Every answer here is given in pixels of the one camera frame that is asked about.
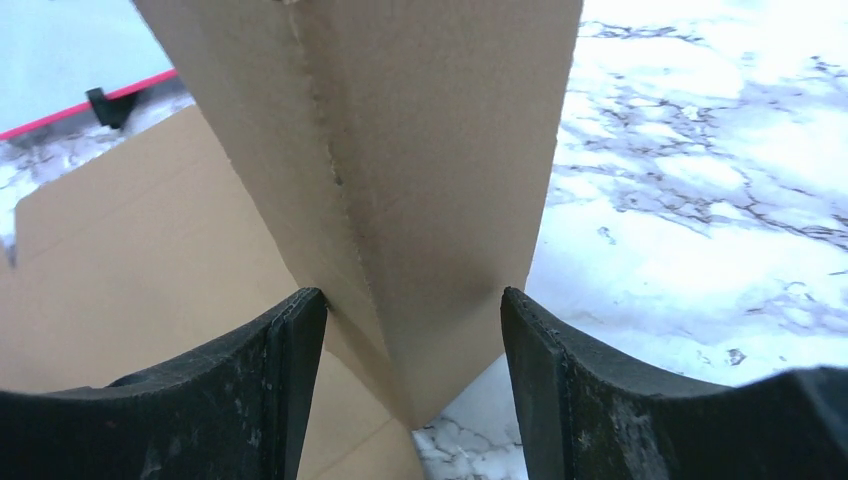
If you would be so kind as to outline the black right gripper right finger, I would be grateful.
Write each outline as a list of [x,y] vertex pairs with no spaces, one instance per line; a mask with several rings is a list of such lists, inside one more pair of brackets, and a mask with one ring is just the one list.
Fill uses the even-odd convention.
[[532,479],[843,479],[847,372],[741,387],[629,356],[507,288],[501,327]]

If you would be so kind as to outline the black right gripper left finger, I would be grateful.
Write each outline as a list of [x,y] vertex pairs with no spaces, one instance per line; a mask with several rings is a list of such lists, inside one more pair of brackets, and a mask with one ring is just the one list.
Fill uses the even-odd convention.
[[293,479],[327,302],[302,288],[102,388],[1,395],[5,479]]

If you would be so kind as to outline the brown cardboard box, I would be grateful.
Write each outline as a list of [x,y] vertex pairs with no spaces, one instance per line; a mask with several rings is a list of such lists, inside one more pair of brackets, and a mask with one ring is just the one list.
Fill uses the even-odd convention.
[[419,479],[410,434],[503,351],[579,1],[138,1],[195,99],[22,203],[1,395],[102,388],[302,288],[327,302],[293,479]]

